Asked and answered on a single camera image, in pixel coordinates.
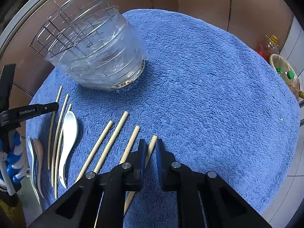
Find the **blue white gloved left hand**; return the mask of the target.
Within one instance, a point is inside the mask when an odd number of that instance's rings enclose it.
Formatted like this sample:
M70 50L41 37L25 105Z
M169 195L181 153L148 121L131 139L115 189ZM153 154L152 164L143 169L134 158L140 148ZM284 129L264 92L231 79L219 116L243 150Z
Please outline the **blue white gloved left hand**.
M4 151L1 140L1 187L13 196L21 188L21 180L26 176L27 163L21 136L16 130L10 131L8 152Z

